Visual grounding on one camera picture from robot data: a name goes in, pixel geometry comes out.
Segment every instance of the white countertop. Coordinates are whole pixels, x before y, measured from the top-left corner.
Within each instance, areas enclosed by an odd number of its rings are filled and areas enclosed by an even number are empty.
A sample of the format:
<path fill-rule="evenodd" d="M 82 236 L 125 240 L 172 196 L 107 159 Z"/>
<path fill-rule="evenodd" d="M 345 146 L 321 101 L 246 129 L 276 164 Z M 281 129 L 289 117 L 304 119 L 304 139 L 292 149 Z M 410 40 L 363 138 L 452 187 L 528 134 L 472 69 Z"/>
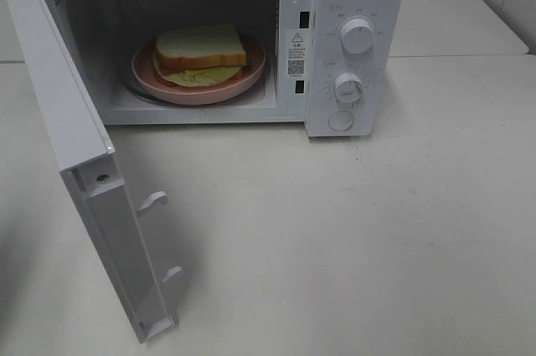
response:
<path fill-rule="evenodd" d="M 111 128 L 134 203 L 167 191 L 147 240 L 186 271 L 180 327 L 139 345 L 25 66 L 0 65 L 0 354 L 531 354 L 535 80 L 533 56 L 391 59 L 361 139 Z"/>
<path fill-rule="evenodd" d="M 524 54 L 527 46 L 482 0 L 403 0 L 391 56 Z M 23 60 L 0 0 L 0 61 Z"/>

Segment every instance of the open microwave door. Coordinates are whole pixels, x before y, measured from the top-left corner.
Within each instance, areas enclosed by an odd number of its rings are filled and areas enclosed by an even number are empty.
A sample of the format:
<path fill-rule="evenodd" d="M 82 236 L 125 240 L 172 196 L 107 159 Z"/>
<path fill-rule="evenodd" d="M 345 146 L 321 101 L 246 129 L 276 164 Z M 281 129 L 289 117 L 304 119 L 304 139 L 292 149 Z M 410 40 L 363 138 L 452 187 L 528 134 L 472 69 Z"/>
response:
<path fill-rule="evenodd" d="M 157 277 L 138 217 L 165 193 L 134 210 L 115 149 L 45 0 L 8 0 L 59 173 L 140 342 L 174 325 L 164 290 L 179 267 Z"/>

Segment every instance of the plate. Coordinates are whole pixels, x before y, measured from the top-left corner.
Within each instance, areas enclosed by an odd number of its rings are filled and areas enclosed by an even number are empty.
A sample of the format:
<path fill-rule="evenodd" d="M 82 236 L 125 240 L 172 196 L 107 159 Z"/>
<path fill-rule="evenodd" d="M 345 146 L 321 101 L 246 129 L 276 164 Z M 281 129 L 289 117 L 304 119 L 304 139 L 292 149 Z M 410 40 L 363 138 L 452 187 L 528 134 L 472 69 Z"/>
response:
<path fill-rule="evenodd" d="M 265 68 L 266 52 L 259 41 L 245 34 L 240 34 L 240 40 L 248 54 L 250 64 L 245 67 L 244 75 L 236 80 L 231 79 L 215 85 L 191 88 L 157 79 L 152 67 L 154 40 L 134 54 L 131 63 L 132 72 L 144 90 L 162 101 L 190 106 L 226 101 L 251 88 L 262 76 Z"/>

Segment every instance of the bread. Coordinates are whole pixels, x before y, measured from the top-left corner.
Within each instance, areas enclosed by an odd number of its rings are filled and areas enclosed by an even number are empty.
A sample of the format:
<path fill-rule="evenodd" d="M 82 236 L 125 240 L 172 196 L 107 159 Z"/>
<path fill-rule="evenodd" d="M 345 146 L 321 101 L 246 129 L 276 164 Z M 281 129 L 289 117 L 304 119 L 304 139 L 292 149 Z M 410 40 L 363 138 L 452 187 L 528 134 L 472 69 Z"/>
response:
<path fill-rule="evenodd" d="M 242 66 L 240 65 L 221 65 L 206 69 L 163 73 L 156 52 L 152 56 L 152 65 L 155 71 L 155 77 L 160 83 L 164 80 L 166 82 L 190 88 L 215 85 L 231 78 L 240 78 L 243 75 Z"/>
<path fill-rule="evenodd" d="M 233 24 L 166 31 L 157 38 L 156 53 L 162 69 L 171 71 L 242 66 L 247 62 Z"/>

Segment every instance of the warning label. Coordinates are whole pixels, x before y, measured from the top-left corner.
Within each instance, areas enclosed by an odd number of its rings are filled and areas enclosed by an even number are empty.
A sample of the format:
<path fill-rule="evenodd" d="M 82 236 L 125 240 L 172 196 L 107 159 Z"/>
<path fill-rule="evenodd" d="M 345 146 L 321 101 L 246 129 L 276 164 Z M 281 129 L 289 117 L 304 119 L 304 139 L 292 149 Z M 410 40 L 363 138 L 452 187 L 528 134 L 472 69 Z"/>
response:
<path fill-rule="evenodd" d="M 286 31 L 286 60 L 289 77 L 303 77 L 307 72 L 309 54 L 309 31 L 306 29 L 289 29 Z"/>

